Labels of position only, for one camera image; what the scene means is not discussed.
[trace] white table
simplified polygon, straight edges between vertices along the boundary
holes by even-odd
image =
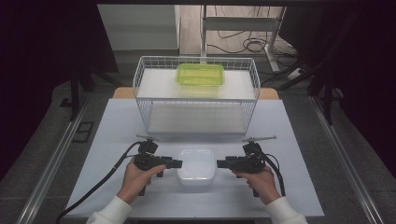
[[[106,107],[91,150],[67,206],[76,202],[113,167],[121,154],[133,142],[146,134],[135,100],[111,99]],[[280,100],[260,100],[246,135],[161,136],[157,156],[177,158],[180,150],[189,147],[211,148],[217,160],[225,156],[243,156],[241,140],[250,136],[276,135],[276,140],[259,142],[265,153],[277,157],[285,181],[288,200],[307,217],[323,216],[304,159],[290,126],[285,107]],[[131,151],[136,154],[137,147]],[[88,217],[102,209],[120,189],[124,167],[90,198],[70,212],[68,217]],[[237,179],[227,169],[217,169],[214,181],[207,189],[189,189],[177,179],[175,169],[165,170],[162,178],[152,177],[146,194],[133,203],[131,217],[139,219],[199,219],[268,217],[265,206],[254,198],[246,180]]]

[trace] white wall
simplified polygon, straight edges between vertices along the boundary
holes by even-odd
[[[178,6],[98,5],[113,50],[178,49]]]

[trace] green lid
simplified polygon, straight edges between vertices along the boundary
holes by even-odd
[[[224,83],[224,68],[220,64],[181,63],[176,80],[179,85],[218,87]]]

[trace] metal frame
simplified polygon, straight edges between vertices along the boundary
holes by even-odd
[[[352,188],[355,190],[359,202],[361,203],[361,207],[363,208],[363,211],[369,219],[370,223],[384,223],[384,220],[380,216],[369,190],[366,188],[363,181],[361,180],[361,177],[358,175],[358,172],[356,171],[352,161],[347,155],[347,152],[344,149],[344,146],[341,143],[340,139],[338,138],[336,131],[334,130],[332,125],[328,124],[325,116],[323,116],[323,114],[321,113],[323,108],[318,97],[310,96],[309,99],[311,100],[311,103],[317,112],[318,119],[322,124],[323,129],[332,144],[332,148],[334,149],[335,154],[337,155],[341,165],[346,172],[346,177],[348,178]]]
[[[279,66],[272,52],[279,32],[280,23],[285,14],[282,7],[276,18],[241,18],[241,17],[207,17],[206,6],[202,16],[201,57],[206,57],[206,31],[265,31],[271,32],[271,37],[264,50],[273,72],[279,71]]]
[[[55,177],[62,160],[64,159],[64,154],[66,153],[73,139],[73,136],[87,109],[90,99],[91,93],[86,93],[83,96],[80,110],[76,114],[75,119],[69,123],[64,136],[49,159],[49,163],[47,164],[43,174],[40,176],[40,179],[37,181],[37,184],[35,185],[29,200],[22,209],[16,223],[33,223],[35,215],[37,215],[37,212],[44,201],[44,197],[50,188],[52,180]]]

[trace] white container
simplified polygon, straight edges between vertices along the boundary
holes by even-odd
[[[183,186],[209,186],[216,172],[216,160],[212,150],[208,148],[188,148],[180,151],[178,159],[183,161],[177,176]]]

